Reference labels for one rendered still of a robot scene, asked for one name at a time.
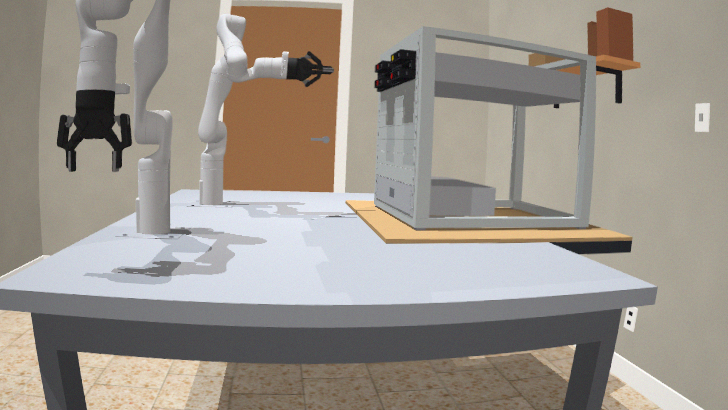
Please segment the tan wooden board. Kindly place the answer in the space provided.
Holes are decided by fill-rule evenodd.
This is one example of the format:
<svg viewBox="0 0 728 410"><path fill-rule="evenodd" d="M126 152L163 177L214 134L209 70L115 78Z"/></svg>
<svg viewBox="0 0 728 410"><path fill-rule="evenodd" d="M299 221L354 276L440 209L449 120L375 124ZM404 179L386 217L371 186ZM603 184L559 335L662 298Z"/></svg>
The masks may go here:
<svg viewBox="0 0 728 410"><path fill-rule="evenodd" d="M632 237L590 225L586 229L575 227L544 228L426 228L413 226L387 211L376 207L374 201L345 200L345 203L385 243L538 243L538 242L592 242L632 241ZM531 214L518 209L496 208L494 216L509 217ZM595 228L596 227L596 228ZM591 229L590 229L591 228Z"/></svg>

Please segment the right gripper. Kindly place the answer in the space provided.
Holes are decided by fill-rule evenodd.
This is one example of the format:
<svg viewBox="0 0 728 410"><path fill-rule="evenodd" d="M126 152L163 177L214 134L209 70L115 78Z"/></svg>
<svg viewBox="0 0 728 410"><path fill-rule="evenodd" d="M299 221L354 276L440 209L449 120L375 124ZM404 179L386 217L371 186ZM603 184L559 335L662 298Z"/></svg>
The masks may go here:
<svg viewBox="0 0 728 410"><path fill-rule="evenodd" d="M118 172L118 168L122 167L122 151L132 145L130 116L124 113L115 116L114 104L115 91L76 91L76 114L74 117L60 116L57 137L57 146L66 151L66 167L69 172L76 171L75 148L83 139L93 138L105 138L114 149L112 151L112 171ZM68 141L69 129L73 122L77 129ZM121 126L122 142L112 130L115 122Z"/></svg>

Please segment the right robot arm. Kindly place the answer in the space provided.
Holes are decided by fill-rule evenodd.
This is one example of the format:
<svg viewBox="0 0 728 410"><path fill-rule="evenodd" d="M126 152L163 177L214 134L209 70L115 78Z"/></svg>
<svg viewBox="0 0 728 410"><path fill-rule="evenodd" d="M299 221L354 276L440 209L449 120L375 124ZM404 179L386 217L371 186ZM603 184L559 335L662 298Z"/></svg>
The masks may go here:
<svg viewBox="0 0 728 410"><path fill-rule="evenodd" d="M133 0L132 0L133 1ZM128 83L116 83L117 36L98 30L96 20L125 17L131 0L76 0L81 49L77 74L79 90L111 90L130 94ZM148 97L168 63L170 0L156 0L139 29L133 47L134 137L138 144L159 149L138 162L137 233L158 235L170 230L170 111L147 111ZM116 86L116 88L115 88Z"/></svg>

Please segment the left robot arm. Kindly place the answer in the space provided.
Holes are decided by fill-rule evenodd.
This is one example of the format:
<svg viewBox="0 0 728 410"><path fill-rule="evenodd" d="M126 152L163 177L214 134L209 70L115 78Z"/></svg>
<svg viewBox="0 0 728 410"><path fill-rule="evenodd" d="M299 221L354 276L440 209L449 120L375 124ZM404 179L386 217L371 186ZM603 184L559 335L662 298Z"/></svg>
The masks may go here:
<svg viewBox="0 0 728 410"><path fill-rule="evenodd" d="M200 205L223 204L227 128L218 119L232 83L257 78L287 79L288 52L283 52L278 58L257 58L254 66L247 71L248 60L242 44L245 28L244 17L230 14L221 15L217 23L217 34L225 54L212 68L198 130L200 140L209 143L201 154Z"/></svg>

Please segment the grey metal rack frame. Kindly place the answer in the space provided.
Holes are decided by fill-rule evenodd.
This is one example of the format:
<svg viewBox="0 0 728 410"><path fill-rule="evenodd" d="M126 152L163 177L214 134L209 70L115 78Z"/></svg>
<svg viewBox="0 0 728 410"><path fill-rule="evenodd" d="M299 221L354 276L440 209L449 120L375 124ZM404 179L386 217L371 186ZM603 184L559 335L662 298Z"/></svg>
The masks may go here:
<svg viewBox="0 0 728 410"><path fill-rule="evenodd" d="M438 52L435 55L436 38L526 51L565 60L528 66ZM589 227L595 146L596 56L425 26L381 54L380 60L391 61L391 55L400 49L416 51L416 77L378 93L374 189L376 207L413 226L415 230ZM580 66L580 75L557 71L575 66ZM487 102L472 94L475 93L493 103L508 104L500 97L516 105L513 106L509 200L495 199L496 188L490 186L463 180L477 187L442 186L431 182L434 94L435 97L460 99L435 87L467 100ZM514 97L531 106L540 106L537 102L543 105L580 102L574 215L521 201L525 114L529 106ZM516 208L543 217L488 217L494 216L495 207Z"/></svg>

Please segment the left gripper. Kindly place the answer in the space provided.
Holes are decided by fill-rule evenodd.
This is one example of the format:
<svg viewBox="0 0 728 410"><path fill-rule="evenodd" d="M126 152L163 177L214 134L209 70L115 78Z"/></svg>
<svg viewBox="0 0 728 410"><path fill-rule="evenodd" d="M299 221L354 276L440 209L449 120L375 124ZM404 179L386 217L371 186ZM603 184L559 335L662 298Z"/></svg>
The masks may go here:
<svg viewBox="0 0 728 410"><path fill-rule="evenodd" d="M312 64L306 58L312 59L318 65ZM312 70L317 68L318 70ZM310 86L312 83L318 80L322 74L332 74L333 72L334 68L332 68L331 66L323 66L321 60L318 59L310 51L308 51L307 54L301 58L288 58L287 79L302 81L305 84L305 87ZM305 80L311 75L315 74L317 74L317 76L312 80Z"/></svg>

